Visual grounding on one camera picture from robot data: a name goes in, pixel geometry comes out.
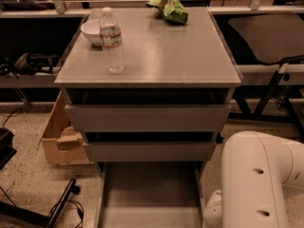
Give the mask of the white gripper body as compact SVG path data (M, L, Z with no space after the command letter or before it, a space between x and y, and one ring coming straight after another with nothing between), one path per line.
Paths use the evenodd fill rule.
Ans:
M222 226L222 207L221 191L216 190L203 209L203 223L205 228L221 228Z

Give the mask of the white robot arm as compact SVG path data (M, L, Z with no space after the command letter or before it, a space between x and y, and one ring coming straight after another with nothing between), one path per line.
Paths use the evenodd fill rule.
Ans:
M223 147L221 188L203 209L205 228L289 228L285 199L303 187L304 143L238 132Z

